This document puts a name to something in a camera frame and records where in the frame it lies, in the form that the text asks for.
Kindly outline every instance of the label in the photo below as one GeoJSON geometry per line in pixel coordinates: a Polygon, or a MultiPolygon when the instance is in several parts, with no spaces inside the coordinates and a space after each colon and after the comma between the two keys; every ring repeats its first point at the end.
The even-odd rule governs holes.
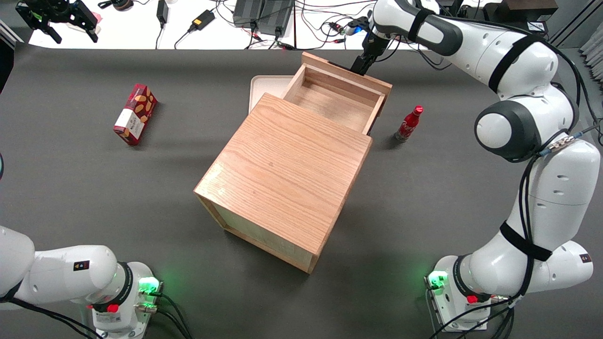
{"type": "Polygon", "coordinates": [[[134,136],[134,138],[140,139],[140,134],[142,133],[142,129],[145,127],[145,124],[143,124],[142,121],[140,121],[140,118],[138,118],[136,114],[132,112],[125,127],[130,130],[130,133],[134,136]]]}
{"type": "Polygon", "coordinates": [[[74,262],[74,271],[83,271],[87,270],[88,268],[90,268],[89,260],[74,262]]]}
{"type": "Polygon", "coordinates": [[[553,15],[552,14],[541,15],[538,17],[538,19],[536,19],[536,21],[547,21],[548,19],[551,18],[551,16],[553,16],[553,15]]]}
{"type": "Polygon", "coordinates": [[[593,262],[593,260],[590,259],[590,255],[588,253],[580,255],[580,259],[582,259],[583,264],[586,264],[587,262],[593,262]]]}
{"type": "Polygon", "coordinates": [[[98,313],[96,312],[96,322],[98,323],[119,323],[121,321],[121,314],[116,313],[98,313]]]}
{"type": "Polygon", "coordinates": [[[528,22],[528,29],[536,32],[544,32],[545,25],[542,22],[528,22]]]}

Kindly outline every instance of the red bottle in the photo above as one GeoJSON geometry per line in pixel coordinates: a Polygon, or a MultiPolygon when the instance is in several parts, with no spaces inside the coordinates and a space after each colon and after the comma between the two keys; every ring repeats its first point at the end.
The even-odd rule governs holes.
{"type": "Polygon", "coordinates": [[[394,137],[400,142],[406,142],[410,138],[412,131],[418,125],[418,118],[423,113],[423,107],[417,106],[409,115],[404,118],[400,129],[394,134],[394,137]]]}

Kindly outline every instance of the power adapter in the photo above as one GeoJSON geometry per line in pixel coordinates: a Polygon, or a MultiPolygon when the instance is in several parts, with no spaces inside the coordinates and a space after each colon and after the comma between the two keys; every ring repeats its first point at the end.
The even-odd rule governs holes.
{"type": "Polygon", "coordinates": [[[161,24],[161,28],[168,22],[169,7],[165,3],[165,0],[159,0],[157,3],[157,20],[161,24]]]}
{"type": "Polygon", "coordinates": [[[209,10],[205,10],[195,20],[192,21],[192,24],[187,30],[187,32],[190,33],[194,30],[200,31],[205,28],[205,26],[207,26],[210,22],[212,22],[215,18],[216,16],[213,15],[212,12],[210,12],[209,10]]]}

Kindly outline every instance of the wooden box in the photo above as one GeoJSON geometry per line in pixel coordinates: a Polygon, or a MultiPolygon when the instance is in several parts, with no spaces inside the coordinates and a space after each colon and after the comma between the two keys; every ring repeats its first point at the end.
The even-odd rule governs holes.
{"type": "Polygon", "coordinates": [[[311,273],[391,85],[302,59],[283,98],[259,100],[194,192],[225,230],[311,273]]]}

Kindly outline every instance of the open drawer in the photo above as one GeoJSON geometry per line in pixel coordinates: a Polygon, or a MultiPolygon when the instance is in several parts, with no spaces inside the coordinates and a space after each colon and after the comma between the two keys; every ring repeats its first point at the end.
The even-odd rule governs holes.
{"type": "Polygon", "coordinates": [[[283,99],[368,135],[391,85],[304,52],[283,99]]]}

